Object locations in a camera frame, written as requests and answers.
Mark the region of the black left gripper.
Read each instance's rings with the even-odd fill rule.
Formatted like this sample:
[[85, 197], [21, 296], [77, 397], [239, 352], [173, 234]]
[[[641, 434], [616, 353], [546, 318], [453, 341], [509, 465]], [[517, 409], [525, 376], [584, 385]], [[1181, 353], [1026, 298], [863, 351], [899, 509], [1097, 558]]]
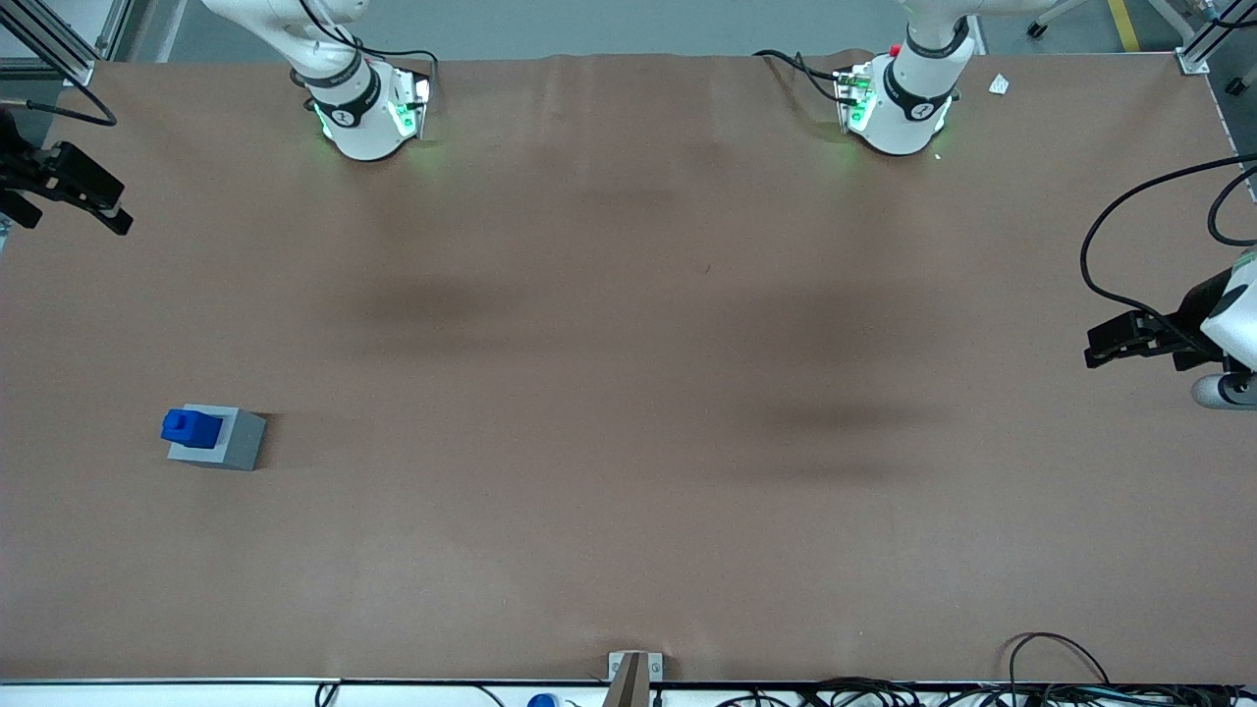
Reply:
[[1221, 270], [1210, 278], [1190, 287], [1182, 296], [1180, 304], [1169, 320], [1182, 331], [1182, 340], [1190, 343], [1177, 343], [1175, 333], [1145, 312], [1128, 309], [1109, 321], [1094, 326], [1087, 332], [1089, 348], [1085, 350], [1085, 366], [1099, 369], [1117, 359], [1156, 357], [1172, 353], [1177, 372], [1210, 364], [1231, 374], [1237, 365], [1231, 361], [1223, 348], [1212, 342], [1203, 332], [1205, 317], [1221, 303], [1231, 281], [1231, 270]]

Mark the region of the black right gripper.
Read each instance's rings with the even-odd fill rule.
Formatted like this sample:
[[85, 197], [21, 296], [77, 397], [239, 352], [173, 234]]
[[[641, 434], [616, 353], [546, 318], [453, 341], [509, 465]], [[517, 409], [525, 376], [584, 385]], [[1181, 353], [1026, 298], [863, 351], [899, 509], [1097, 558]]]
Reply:
[[124, 237], [134, 218], [122, 206], [123, 184], [75, 143], [58, 140], [40, 148], [23, 138], [9, 108], [1, 109], [1, 210], [10, 221], [34, 229], [43, 211], [26, 192], [64, 201]]

